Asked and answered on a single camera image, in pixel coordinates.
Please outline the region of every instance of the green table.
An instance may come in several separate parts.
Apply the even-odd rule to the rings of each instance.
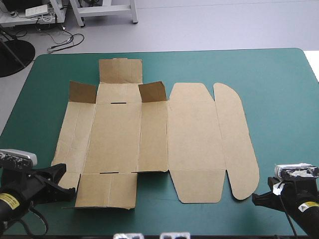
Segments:
[[[319,87],[299,49],[42,55],[0,137],[0,148],[34,152],[37,168],[49,166],[68,102],[69,81],[98,85],[98,59],[121,57],[142,59],[144,83],[163,81],[168,96],[175,82],[203,82],[211,93],[215,82],[232,87],[242,99],[259,162],[257,193],[269,191],[267,177],[273,175],[275,164],[319,163]],[[232,198],[227,178],[217,204],[182,204],[169,173],[141,173],[134,210],[61,209],[72,205],[37,207],[50,223],[50,235],[292,234],[284,213],[255,207],[251,198]],[[36,233],[43,231],[34,215],[26,217]],[[24,230],[15,225],[8,233],[24,234]]]

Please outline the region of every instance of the floor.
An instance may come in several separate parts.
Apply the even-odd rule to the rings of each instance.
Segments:
[[[114,0],[120,4],[126,0]],[[136,0],[139,23],[130,16],[86,18],[80,28],[69,9],[65,26],[82,33],[79,46],[60,53],[192,51],[297,47],[319,78],[319,0]],[[36,56],[54,45],[33,25],[22,39]],[[57,42],[69,36],[47,31]],[[0,134],[31,69],[0,78]]]

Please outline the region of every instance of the yellow label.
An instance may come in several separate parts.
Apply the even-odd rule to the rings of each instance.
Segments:
[[[20,205],[19,201],[8,193],[0,193],[0,200],[6,202],[12,210],[16,209]]]
[[[306,202],[305,203],[308,207],[319,207],[319,204],[318,203],[315,203],[315,202]]]
[[[298,207],[298,209],[303,213],[305,210],[307,210],[308,208],[311,208],[311,207],[319,207],[319,204],[316,202],[305,202],[305,203],[302,203]]]

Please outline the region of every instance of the white cart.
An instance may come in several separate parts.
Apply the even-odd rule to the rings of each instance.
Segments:
[[[84,26],[83,17],[131,14],[133,23],[138,23],[135,0],[129,5],[112,5],[112,0],[103,0],[102,6],[80,7],[78,0],[70,0],[79,26]]]
[[[63,23],[65,20],[66,8],[60,9],[56,0],[50,0],[54,12],[56,14],[57,23]],[[0,7],[2,10],[6,10],[2,1],[0,1]],[[19,16],[11,17],[9,13],[4,13],[0,11],[0,25],[2,27],[11,27],[17,25],[35,24],[37,22],[34,18],[25,18],[24,12],[19,12]]]

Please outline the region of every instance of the cardboard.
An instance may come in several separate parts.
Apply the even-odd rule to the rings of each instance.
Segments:
[[[176,83],[168,102],[169,171],[184,203],[221,198],[225,161],[215,103],[201,83]]]
[[[214,94],[232,193],[242,200],[256,190],[259,182],[245,112],[238,94],[230,87],[216,83]]]
[[[255,190],[258,165],[232,89],[215,84],[215,102],[201,83],[176,83],[167,100],[162,82],[142,84],[141,60],[99,66],[97,94],[70,82],[52,161],[67,164],[61,186],[79,182],[76,208],[134,208],[139,172],[169,170],[184,203],[218,202],[226,170],[236,198]]]

